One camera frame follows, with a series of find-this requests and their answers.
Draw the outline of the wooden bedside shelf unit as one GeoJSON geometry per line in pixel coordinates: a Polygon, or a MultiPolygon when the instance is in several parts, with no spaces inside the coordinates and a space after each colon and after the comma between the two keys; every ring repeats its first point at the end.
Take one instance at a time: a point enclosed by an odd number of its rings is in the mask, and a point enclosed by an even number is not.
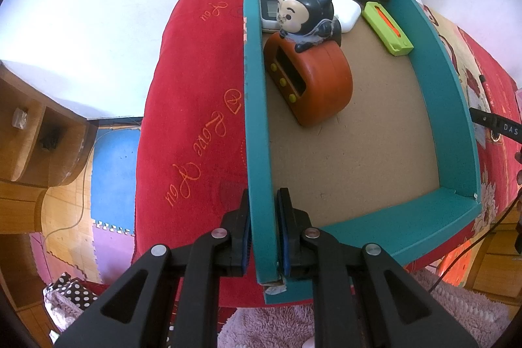
{"type": "Polygon", "coordinates": [[[1,233],[41,230],[41,205],[47,190],[66,186],[84,169],[97,135],[89,121],[43,95],[1,66],[1,233]],[[16,108],[26,110],[27,125],[11,125],[16,108]],[[52,152],[39,139],[48,129],[61,129],[52,152]]]}

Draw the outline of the small clear bag on shelf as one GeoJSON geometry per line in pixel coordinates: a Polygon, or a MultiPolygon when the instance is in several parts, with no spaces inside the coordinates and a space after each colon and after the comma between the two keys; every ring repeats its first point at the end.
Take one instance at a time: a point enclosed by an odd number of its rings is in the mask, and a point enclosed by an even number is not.
{"type": "Polygon", "coordinates": [[[16,108],[12,114],[11,125],[19,130],[25,130],[28,114],[26,110],[16,108]]]}

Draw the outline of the small ID card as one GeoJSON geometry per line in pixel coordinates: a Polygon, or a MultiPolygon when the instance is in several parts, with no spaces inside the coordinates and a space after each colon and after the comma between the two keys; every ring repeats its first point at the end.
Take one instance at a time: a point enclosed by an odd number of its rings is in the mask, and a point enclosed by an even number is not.
{"type": "Polygon", "coordinates": [[[487,147],[487,129],[480,124],[474,124],[473,129],[476,141],[485,149],[487,147]]]}

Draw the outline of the pink fluffy rug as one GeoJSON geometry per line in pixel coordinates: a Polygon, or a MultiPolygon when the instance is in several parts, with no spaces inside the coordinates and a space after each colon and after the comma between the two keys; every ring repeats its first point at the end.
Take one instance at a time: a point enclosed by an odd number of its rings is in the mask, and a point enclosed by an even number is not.
{"type": "MultiPolygon", "coordinates": [[[[449,283],[439,283],[426,269],[410,275],[425,292],[413,291],[392,271],[385,273],[401,324],[433,316],[441,307],[480,347],[492,346],[510,324],[508,307],[449,283]]],[[[218,334],[219,347],[313,347],[314,310],[311,304],[289,307],[240,307],[218,334]]]]}

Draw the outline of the orange monkey alarm clock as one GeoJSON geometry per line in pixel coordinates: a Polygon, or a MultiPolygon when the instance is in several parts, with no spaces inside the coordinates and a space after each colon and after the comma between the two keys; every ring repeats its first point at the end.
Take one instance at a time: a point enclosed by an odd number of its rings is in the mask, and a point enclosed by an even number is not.
{"type": "Polygon", "coordinates": [[[299,125],[341,112],[353,95],[333,0],[277,0],[280,30],[264,46],[265,68],[299,125]]]}

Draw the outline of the black object on shelf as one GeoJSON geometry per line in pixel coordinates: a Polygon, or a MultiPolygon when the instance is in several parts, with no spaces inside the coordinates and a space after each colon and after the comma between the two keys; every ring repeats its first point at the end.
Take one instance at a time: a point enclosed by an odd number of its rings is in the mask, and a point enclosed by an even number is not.
{"type": "Polygon", "coordinates": [[[41,149],[45,152],[52,152],[57,148],[57,145],[60,142],[60,138],[61,129],[59,127],[48,129],[45,135],[41,136],[39,139],[41,149]]]}

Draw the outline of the lime green utility knife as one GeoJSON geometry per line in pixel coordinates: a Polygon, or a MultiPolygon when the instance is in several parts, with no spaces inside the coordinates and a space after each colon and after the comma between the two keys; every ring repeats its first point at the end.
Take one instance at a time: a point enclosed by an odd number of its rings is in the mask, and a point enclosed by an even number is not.
{"type": "Polygon", "coordinates": [[[391,55],[407,56],[414,49],[405,32],[381,4],[367,2],[362,15],[391,55]]]}

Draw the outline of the white earbuds case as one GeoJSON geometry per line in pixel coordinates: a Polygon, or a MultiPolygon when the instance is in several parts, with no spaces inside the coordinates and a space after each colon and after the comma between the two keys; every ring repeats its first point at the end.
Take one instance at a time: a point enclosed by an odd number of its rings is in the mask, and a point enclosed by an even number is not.
{"type": "Polygon", "coordinates": [[[332,0],[334,16],[341,25],[342,33],[350,32],[361,16],[361,6],[354,0],[332,0]]]}

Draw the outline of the blue foam floor mat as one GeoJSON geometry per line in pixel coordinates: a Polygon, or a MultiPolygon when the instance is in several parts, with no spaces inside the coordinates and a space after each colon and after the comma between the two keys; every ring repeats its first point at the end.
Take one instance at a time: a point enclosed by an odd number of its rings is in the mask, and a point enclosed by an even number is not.
{"type": "Polygon", "coordinates": [[[138,127],[97,132],[91,174],[90,214],[110,231],[134,234],[138,127]]]}

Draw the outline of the teal cardboard tray box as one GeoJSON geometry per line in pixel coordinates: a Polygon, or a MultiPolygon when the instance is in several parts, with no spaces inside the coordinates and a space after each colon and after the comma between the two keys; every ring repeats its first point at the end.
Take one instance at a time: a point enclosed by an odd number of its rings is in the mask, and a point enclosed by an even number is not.
{"type": "Polygon", "coordinates": [[[423,267],[470,235],[481,213],[478,148],[450,57],[415,0],[386,10],[413,43],[392,56],[364,20],[343,38],[350,104],[300,126],[264,68],[259,0],[244,0],[244,95],[256,279],[264,305],[308,299],[312,286],[282,274],[275,193],[339,241],[374,242],[423,267]]]}

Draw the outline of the polka dot gift bag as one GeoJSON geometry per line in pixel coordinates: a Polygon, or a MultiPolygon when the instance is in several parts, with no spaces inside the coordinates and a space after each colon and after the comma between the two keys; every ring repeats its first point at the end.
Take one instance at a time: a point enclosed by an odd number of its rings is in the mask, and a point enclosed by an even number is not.
{"type": "Polygon", "coordinates": [[[95,301],[92,292],[77,277],[62,273],[43,291],[43,304],[51,320],[60,331],[65,331],[95,301]]]}

